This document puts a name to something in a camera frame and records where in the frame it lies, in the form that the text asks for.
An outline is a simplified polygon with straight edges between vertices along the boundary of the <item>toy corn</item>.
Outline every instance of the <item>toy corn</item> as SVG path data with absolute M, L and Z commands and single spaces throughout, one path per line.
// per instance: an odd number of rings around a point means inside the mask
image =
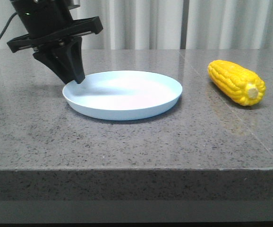
M 254 105 L 264 97 L 264 81 L 236 63 L 215 60 L 208 65 L 208 73 L 216 86 L 240 105 Z

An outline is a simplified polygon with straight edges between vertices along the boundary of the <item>gray speckled surface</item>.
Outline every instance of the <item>gray speckled surface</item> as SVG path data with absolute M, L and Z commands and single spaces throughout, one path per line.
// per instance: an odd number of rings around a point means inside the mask
M 260 104 L 240 107 L 219 92 L 206 72 L 218 58 L 261 75 Z M 182 97 L 156 117 L 97 120 L 69 107 L 30 50 L 0 50 L 0 200 L 273 198 L 273 50 L 89 50 L 83 61 L 86 74 L 173 77 Z

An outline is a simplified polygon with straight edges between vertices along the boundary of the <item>plate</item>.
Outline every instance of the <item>plate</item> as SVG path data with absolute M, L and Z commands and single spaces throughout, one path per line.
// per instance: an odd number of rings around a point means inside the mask
M 74 80 L 63 88 L 68 104 L 93 118 L 138 120 L 171 109 L 182 93 L 173 78 L 145 71 L 108 71 L 90 74 L 81 84 Z

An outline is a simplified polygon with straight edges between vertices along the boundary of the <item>black cable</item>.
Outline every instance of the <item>black cable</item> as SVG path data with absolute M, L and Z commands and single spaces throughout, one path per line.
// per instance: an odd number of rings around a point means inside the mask
M 14 18 L 14 16 L 17 15 L 17 13 L 13 13 L 10 18 L 8 19 L 8 21 L 6 22 L 6 25 L 4 26 L 2 32 L 0 33 L 0 39 L 2 38 L 2 36 L 4 35 L 6 29 L 8 28 L 10 22 L 12 21 L 12 19 Z

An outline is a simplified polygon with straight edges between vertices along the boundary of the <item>white curtain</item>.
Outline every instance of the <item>white curtain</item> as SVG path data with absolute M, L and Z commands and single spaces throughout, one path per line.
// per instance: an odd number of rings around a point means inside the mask
M 74 19 L 100 16 L 83 49 L 273 48 L 273 0 L 80 0 Z M 14 9 L 0 0 L 0 32 Z M 18 16 L 0 41 L 26 34 Z
M 190 0 L 187 49 L 273 48 L 273 0 Z

